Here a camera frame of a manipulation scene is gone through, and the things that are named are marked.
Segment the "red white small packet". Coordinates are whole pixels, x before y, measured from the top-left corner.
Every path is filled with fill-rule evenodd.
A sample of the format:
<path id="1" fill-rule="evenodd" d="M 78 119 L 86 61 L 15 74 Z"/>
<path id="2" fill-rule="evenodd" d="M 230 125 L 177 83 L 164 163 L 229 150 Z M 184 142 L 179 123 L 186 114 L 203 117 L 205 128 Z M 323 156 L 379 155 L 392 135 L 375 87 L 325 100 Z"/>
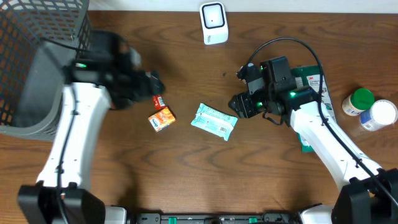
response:
<path id="1" fill-rule="evenodd" d="M 154 95 L 152 97 L 152 101 L 154 102 L 154 106 L 156 110 L 162 110 L 167 105 L 164 103 L 162 95 Z"/>

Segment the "pale green wipes packet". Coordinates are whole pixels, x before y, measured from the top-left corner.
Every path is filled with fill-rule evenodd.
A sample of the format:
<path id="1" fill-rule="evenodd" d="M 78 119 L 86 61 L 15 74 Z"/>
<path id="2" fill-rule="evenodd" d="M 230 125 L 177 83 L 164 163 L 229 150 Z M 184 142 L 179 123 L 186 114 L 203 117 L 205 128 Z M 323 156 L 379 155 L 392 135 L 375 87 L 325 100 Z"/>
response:
<path id="1" fill-rule="evenodd" d="M 238 119 L 201 103 L 191 125 L 228 141 Z"/>

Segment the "orange small box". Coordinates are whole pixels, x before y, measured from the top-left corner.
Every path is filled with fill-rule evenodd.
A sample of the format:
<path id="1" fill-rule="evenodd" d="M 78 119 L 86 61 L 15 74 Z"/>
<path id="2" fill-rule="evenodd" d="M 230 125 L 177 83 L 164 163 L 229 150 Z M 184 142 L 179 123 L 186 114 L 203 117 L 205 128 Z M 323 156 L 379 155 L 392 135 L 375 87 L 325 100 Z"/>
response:
<path id="1" fill-rule="evenodd" d="M 176 121 L 176 117 L 168 107 L 161 109 L 148 117 L 150 124 L 156 132 L 159 132 Z"/>

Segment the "green white package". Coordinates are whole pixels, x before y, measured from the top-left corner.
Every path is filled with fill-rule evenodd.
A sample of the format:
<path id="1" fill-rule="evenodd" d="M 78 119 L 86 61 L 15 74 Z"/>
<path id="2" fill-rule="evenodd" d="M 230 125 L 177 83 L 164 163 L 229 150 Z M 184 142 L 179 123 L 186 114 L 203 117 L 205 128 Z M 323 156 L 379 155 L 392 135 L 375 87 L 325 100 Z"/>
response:
<path id="1" fill-rule="evenodd" d="M 319 92 L 320 72 L 317 65 L 296 67 L 291 69 L 291 73 L 295 77 L 295 81 L 298 87 L 308 85 L 312 87 L 316 92 Z M 323 77 L 322 84 L 322 103 L 326 105 L 327 111 L 331 118 L 336 121 L 333 103 L 331 101 L 330 92 L 325 77 Z M 298 138 L 302 145 L 302 152 L 313 152 L 313 148 L 309 145 L 304 137 L 298 134 Z"/>

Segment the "green lid jar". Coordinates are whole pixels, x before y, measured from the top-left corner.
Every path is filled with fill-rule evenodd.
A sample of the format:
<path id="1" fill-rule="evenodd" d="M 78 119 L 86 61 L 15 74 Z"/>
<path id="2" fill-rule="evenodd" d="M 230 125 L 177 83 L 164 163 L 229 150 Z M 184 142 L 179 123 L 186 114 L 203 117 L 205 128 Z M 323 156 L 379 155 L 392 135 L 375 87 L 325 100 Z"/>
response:
<path id="1" fill-rule="evenodd" d="M 343 100 L 341 107 L 348 116 L 357 116 L 370 109 L 374 102 L 375 97 L 370 90 L 359 88 Z"/>

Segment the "white jar blue label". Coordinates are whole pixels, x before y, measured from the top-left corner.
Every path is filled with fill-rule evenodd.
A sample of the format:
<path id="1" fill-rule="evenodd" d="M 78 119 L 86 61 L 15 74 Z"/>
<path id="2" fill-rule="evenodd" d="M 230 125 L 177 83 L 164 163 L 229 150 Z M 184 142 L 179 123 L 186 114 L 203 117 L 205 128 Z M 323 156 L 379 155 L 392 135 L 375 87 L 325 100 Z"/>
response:
<path id="1" fill-rule="evenodd" d="M 360 114 L 361 126 L 367 131 L 377 131 L 396 121 L 397 107 L 388 100 L 377 100 L 370 109 Z"/>

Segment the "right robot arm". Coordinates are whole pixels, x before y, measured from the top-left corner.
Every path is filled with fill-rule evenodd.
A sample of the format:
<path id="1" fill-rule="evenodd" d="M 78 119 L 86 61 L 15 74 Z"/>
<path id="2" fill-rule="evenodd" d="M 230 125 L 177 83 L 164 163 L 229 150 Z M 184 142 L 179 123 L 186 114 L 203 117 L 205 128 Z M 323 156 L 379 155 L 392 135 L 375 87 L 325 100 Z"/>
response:
<path id="1" fill-rule="evenodd" d="M 397 223 L 397 169 L 370 159 L 331 118 L 321 93 L 297 86 L 285 57 L 248 63 L 237 76 L 247 91 L 229 107 L 240 118 L 280 116 L 306 140 L 328 169 L 339 191 L 334 205 L 312 205 L 292 215 L 294 223 Z"/>

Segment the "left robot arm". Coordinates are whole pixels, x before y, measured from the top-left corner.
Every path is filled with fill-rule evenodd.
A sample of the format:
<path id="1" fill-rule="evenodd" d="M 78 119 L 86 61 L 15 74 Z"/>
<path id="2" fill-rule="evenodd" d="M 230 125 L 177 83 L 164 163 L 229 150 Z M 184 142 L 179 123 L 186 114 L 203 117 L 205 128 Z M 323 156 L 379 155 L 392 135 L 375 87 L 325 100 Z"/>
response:
<path id="1" fill-rule="evenodd" d="M 119 34 L 91 33 L 88 49 L 59 66 L 62 111 L 49 158 L 33 185 L 22 185 L 17 202 L 29 223 L 131 223 L 124 207 L 105 205 L 90 192 L 91 164 L 99 131 L 110 110 L 161 95 L 154 70 L 134 64 Z"/>

